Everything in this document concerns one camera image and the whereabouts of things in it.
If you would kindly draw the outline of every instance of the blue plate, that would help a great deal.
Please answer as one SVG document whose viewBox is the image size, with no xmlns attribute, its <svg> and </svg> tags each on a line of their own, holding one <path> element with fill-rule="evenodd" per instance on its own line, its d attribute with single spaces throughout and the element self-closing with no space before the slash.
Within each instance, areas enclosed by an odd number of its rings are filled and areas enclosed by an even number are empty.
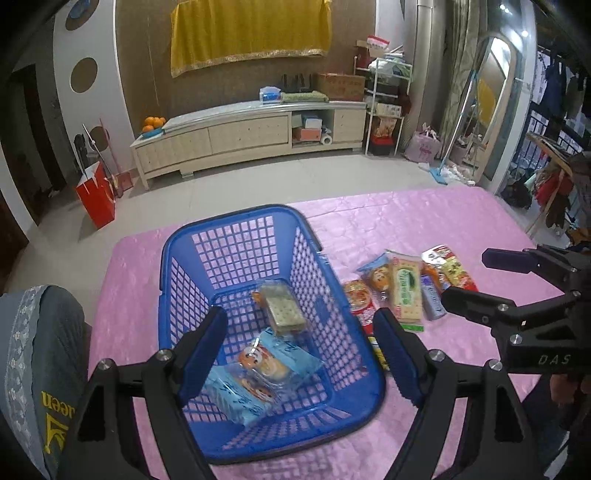
<svg viewBox="0 0 591 480">
<path fill-rule="evenodd" d="M 154 128 L 153 130 L 143 133 L 142 134 L 142 138 L 151 138 L 151 137 L 155 137 L 158 134 L 162 133 L 162 127 L 160 128 Z"/>
</svg>

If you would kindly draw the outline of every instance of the red packaging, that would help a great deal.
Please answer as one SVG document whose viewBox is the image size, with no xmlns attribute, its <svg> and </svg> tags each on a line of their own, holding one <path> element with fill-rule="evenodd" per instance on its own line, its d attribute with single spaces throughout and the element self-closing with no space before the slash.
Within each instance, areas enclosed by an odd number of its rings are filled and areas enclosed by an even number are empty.
<svg viewBox="0 0 591 480">
<path fill-rule="evenodd" d="M 380 365 L 382 365 L 384 370 L 389 371 L 390 368 L 386 363 L 384 354 L 374 337 L 374 313 L 376 312 L 376 308 L 369 288 L 361 280 L 353 280 L 345 283 L 343 289 L 349 300 L 351 313 L 357 317 L 363 331 L 368 336 L 369 343 L 371 343 Z"/>
<path fill-rule="evenodd" d="M 76 193 L 97 228 L 115 220 L 115 197 L 100 162 L 86 169 Z"/>
</svg>

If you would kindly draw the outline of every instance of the blue plastic basket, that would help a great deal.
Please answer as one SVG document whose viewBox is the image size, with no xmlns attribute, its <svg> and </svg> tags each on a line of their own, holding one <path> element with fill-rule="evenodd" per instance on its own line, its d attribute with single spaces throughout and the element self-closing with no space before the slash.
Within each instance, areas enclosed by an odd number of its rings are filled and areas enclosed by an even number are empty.
<svg viewBox="0 0 591 480">
<path fill-rule="evenodd" d="M 163 249 L 158 336 L 173 347 L 195 330 L 210 306 L 228 314 L 228 333 L 216 364 L 235 362 L 267 327 L 252 299 L 256 283 L 289 283 L 311 322 L 309 351 L 324 367 L 256 426 L 229 421 L 202 394 L 185 417 L 210 463 L 284 455 L 327 442 L 366 424 L 384 399 L 385 379 L 320 243 L 295 209 L 271 205 L 186 225 Z"/>
</svg>

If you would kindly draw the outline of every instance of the snack package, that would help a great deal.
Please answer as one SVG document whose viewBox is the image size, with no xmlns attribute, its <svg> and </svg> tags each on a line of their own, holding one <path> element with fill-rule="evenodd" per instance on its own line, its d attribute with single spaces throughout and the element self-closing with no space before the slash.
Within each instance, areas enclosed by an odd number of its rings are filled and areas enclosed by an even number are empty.
<svg viewBox="0 0 591 480">
<path fill-rule="evenodd" d="M 280 400 L 256 378 L 249 377 L 239 364 L 213 366 L 205 389 L 229 420 L 246 428 L 267 416 Z"/>
<path fill-rule="evenodd" d="M 389 295 L 392 312 L 400 323 L 420 323 L 423 316 L 420 285 L 423 262 L 419 257 L 393 250 L 387 250 L 387 253 L 392 272 Z"/>
<path fill-rule="evenodd" d="M 423 294 L 423 309 L 428 320 L 437 320 L 447 312 L 441 304 L 439 293 L 429 275 L 421 275 L 421 292 Z"/>
<path fill-rule="evenodd" d="M 445 273 L 440 272 L 433 265 L 430 265 L 427 263 L 423 264 L 423 268 L 421 270 L 421 273 L 422 273 L 422 275 L 428 275 L 431 278 L 439 295 L 441 295 L 441 292 L 443 290 L 452 286 L 452 284 L 449 283 L 449 280 L 445 276 Z"/>
<path fill-rule="evenodd" d="M 386 254 L 380 255 L 357 269 L 363 281 L 379 294 L 380 301 L 387 301 L 390 292 L 390 260 Z"/>
<path fill-rule="evenodd" d="M 322 361 L 295 343 L 273 335 L 268 328 L 238 356 L 240 365 L 271 391 L 294 391 L 321 366 Z"/>
<path fill-rule="evenodd" d="M 369 343 L 371 343 L 380 365 L 384 370 L 389 371 L 390 368 L 386 363 L 384 354 L 374 337 L 374 313 L 376 308 L 369 289 L 361 280 L 352 280 L 343 284 L 343 290 L 347 295 L 347 300 L 349 300 L 351 313 L 357 317 L 363 327 L 363 331 L 368 336 Z"/>
<path fill-rule="evenodd" d="M 423 252 L 421 257 L 425 263 L 444 273 L 454 287 L 478 291 L 471 276 L 464 270 L 454 252 L 446 245 L 438 245 L 431 250 L 427 250 Z"/>
<path fill-rule="evenodd" d="M 302 332 L 307 322 L 296 298 L 288 285 L 278 280 L 266 280 L 253 295 L 267 310 L 269 324 L 276 335 L 289 335 Z"/>
</svg>

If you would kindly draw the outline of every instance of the mop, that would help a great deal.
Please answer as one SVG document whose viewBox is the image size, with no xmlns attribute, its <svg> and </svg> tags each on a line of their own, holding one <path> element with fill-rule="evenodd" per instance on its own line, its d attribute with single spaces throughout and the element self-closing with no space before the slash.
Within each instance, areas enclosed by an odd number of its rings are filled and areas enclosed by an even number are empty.
<svg viewBox="0 0 591 480">
<path fill-rule="evenodd" d="M 466 105 L 467 105 L 468 99 L 470 97 L 470 91 L 472 91 L 472 85 L 474 84 L 475 80 L 476 80 L 476 72 L 474 70 L 472 70 L 472 72 L 470 73 L 470 84 L 468 85 L 468 90 L 467 90 L 466 96 L 464 98 L 464 103 L 463 103 L 462 108 L 460 110 L 460 116 L 457 119 L 456 127 L 453 131 L 452 141 L 449 142 L 449 145 L 447 147 L 445 155 L 441 159 L 441 163 L 440 163 L 439 167 L 432 167 L 429 169 L 429 172 L 431 173 L 431 176 L 433 176 L 433 179 L 435 179 L 435 181 L 437 183 L 440 183 L 441 185 L 447 185 L 447 181 L 441 175 L 441 171 L 445 165 L 446 160 L 449 158 L 449 155 L 450 155 L 452 148 L 453 148 L 453 144 L 456 141 L 456 135 L 457 135 L 458 130 L 460 129 L 460 125 L 461 125 L 462 119 L 464 117 L 464 110 L 466 109 Z"/>
</svg>

